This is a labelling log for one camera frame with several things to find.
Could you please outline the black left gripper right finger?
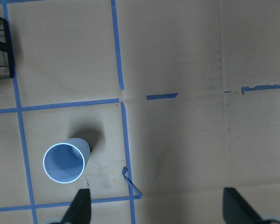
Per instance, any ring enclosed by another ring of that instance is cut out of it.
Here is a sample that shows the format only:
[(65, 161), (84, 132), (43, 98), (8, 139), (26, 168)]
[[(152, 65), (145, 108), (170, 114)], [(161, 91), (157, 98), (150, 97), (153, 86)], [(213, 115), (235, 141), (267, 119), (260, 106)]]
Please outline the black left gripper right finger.
[(223, 190), (223, 218), (226, 224), (260, 224), (261, 216), (235, 188)]

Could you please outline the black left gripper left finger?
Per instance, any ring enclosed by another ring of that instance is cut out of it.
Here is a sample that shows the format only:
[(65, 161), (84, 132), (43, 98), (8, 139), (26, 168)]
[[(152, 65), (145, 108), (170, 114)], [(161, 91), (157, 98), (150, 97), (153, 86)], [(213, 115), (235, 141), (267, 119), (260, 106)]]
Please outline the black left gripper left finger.
[(89, 224), (91, 222), (90, 189), (80, 189), (63, 216), (62, 224)]

